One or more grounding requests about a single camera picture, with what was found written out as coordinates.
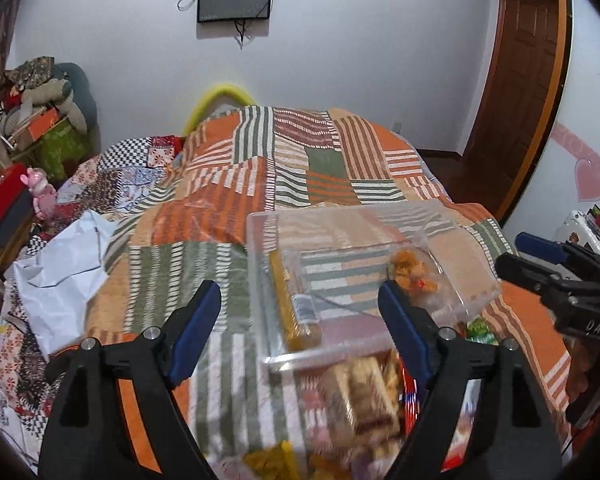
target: pink plush pig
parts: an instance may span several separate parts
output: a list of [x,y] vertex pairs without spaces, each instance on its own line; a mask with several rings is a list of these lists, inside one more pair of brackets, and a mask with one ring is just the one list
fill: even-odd
[[39,220],[51,219],[56,209],[56,190],[46,179],[45,170],[27,168],[27,174],[20,180],[33,195],[33,210]]

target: dark floor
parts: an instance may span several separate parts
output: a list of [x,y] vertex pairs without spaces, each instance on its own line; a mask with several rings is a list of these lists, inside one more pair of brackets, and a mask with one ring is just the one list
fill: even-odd
[[460,155],[427,152],[422,158],[454,202],[477,202],[492,215],[496,214],[502,197],[490,186],[489,179],[475,173]]

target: pink wall ribbon decal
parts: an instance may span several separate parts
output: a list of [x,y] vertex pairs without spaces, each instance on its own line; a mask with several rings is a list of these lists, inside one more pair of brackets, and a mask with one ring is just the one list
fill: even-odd
[[563,124],[556,122],[551,139],[576,158],[574,176],[578,202],[600,200],[600,155]]

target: blue gripper pad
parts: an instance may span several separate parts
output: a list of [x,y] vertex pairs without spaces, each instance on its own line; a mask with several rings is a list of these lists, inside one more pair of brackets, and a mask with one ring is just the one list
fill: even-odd
[[520,233],[516,236],[516,248],[525,254],[531,254],[554,265],[564,263],[567,253],[562,250],[560,244],[545,240],[529,233]]
[[422,400],[425,388],[440,366],[436,347],[438,326],[426,310],[411,306],[397,285],[384,282],[378,290],[378,309],[384,319],[404,366],[419,385]]
[[195,312],[173,346],[173,365],[169,372],[169,380],[173,387],[191,377],[220,314],[221,303],[220,287],[217,283],[211,282],[211,286],[199,300]]

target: door panel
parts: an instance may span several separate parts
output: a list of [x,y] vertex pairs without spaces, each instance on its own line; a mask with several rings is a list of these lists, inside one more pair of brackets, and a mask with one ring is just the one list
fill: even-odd
[[480,197],[495,214],[522,166],[536,132],[558,35],[558,0],[501,0],[502,40],[491,91],[465,153],[472,180],[490,183]]

